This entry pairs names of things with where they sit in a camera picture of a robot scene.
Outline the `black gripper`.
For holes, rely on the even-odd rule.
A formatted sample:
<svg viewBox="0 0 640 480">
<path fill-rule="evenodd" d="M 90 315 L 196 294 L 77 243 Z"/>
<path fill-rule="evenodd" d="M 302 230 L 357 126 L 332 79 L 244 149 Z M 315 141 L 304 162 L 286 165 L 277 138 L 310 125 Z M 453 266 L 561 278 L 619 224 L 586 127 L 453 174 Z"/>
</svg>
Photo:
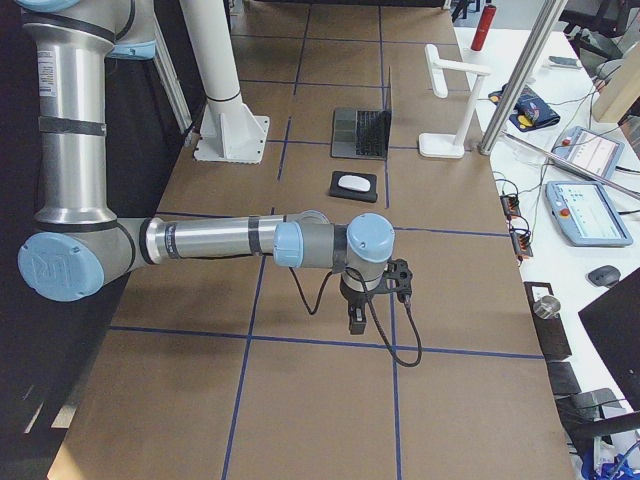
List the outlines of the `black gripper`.
<svg viewBox="0 0 640 480">
<path fill-rule="evenodd" d="M 347 266 L 341 275 L 340 292 L 347 300 L 349 333 L 363 334 L 366 330 L 365 305 L 375 295 L 395 294 L 407 309 L 411 308 L 413 273 L 404 259 L 388 260 L 379 275 L 366 280 L 362 272 Z"/>
</svg>

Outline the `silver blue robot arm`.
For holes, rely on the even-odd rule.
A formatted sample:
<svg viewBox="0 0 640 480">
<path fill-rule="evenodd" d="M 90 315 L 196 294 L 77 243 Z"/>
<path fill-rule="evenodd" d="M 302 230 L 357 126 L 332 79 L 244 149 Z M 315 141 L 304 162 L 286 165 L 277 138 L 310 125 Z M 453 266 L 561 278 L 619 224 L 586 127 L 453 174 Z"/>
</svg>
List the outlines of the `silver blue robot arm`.
<svg viewBox="0 0 640 480">
<path fill-rule="evenodd" d="M 106 63 L 107 199 L 124 217 L 154 214 L 181 143 L 168 101 L 149 62 Z M 1 4 L 1 339 L 5 344 L 41 335 L 47 341 L 82 329 L 96 334 L 112 320 L 126 280 L 75 302 L 53 302 L 21 278 L 20 245 L 32 232 L 32 213 L 43 202 L 39 179 L 42 148 L 36 112 L 36 48 L 21 27 L 20 10 Z M 242 331 L 255 288 L 253 260 L 182 261 L 151 267 L 167 291 L 145 285 L 133 300 L 145 318 L 179 330 Z"/>
</svg>

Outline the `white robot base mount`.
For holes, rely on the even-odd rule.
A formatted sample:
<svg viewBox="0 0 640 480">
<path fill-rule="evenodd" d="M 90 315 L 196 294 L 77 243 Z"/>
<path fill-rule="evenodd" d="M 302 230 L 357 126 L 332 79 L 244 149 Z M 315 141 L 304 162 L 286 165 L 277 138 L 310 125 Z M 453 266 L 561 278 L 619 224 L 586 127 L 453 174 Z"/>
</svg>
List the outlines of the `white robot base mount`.
<svg viewBox="0 0 640 480">
<path fill-rule="evenodd" d="M 242 98 L 224 2 L 191 0 L 180 5 L 207 101 L 194 157 L 258 164 L 270 119 L 254 115 Z"/>
</svg>

